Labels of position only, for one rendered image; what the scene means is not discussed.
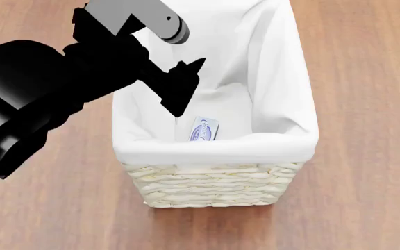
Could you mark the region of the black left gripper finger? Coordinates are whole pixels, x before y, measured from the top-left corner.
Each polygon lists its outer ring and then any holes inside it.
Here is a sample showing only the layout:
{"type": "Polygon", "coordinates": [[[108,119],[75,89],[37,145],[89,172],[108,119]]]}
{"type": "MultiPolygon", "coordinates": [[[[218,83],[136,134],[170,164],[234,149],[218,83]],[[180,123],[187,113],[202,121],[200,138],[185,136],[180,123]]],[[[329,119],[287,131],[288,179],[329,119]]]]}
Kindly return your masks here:
{"type": "Polygon", "coordinates": [[[175,67],[171,68],[168,73],[169,74],[195,74],[201,70],[203,64],[205,63],[206,58],[200,58],[191,63],[185,63],[180,61],[176,64],[175,67]]]}
{"type": "Polygon", "coordinates": [[[148,87],[160,98],[160,104],[173,116],[184,114],[199,84],[197,74],[164,73],[147,81],[148,87]]]}

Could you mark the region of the cream cheese box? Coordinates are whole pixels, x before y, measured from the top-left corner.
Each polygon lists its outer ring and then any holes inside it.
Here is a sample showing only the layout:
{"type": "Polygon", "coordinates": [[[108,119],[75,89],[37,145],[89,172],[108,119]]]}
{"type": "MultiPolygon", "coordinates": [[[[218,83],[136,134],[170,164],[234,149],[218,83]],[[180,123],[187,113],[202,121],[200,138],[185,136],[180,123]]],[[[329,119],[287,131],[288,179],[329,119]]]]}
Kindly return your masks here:
{"type": "Polygon", "coordinates": [[[189,141],[214,141],[219,129],[219,121],[196,116],[189,141]]]}

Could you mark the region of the white cloth basket liner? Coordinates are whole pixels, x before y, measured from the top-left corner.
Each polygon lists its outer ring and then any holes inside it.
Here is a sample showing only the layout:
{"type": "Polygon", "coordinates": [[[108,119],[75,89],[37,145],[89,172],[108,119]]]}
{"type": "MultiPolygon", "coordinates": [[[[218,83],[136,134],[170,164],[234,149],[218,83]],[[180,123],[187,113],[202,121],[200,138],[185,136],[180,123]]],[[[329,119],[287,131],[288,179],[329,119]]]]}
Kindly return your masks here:
{"type": "Polygon", "coordinates": [[[124,164],[306,162],[319,139],[306,62],[289,0],[163,0],[187,22],[188,41],[136,37],[168,69],[206,58],[183,116],[144,83],[116,91],[112,144],[124,164]],[[219,121],[214,141],[189,141],[196,116],[219,121]]]}

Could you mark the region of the cream woven wicker basket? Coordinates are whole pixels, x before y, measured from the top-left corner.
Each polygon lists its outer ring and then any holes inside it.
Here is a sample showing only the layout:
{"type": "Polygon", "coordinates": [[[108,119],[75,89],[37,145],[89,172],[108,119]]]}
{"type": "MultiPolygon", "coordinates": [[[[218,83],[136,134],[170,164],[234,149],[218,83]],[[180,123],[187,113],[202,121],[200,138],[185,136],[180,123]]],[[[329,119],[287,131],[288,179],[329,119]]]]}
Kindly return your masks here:
{"type": "Polygon", "coordinates": [[[222,164],[205,170],[177,165],[123,165],[151,208],[267,206],[285,193],[301,162],[222,164]]]}

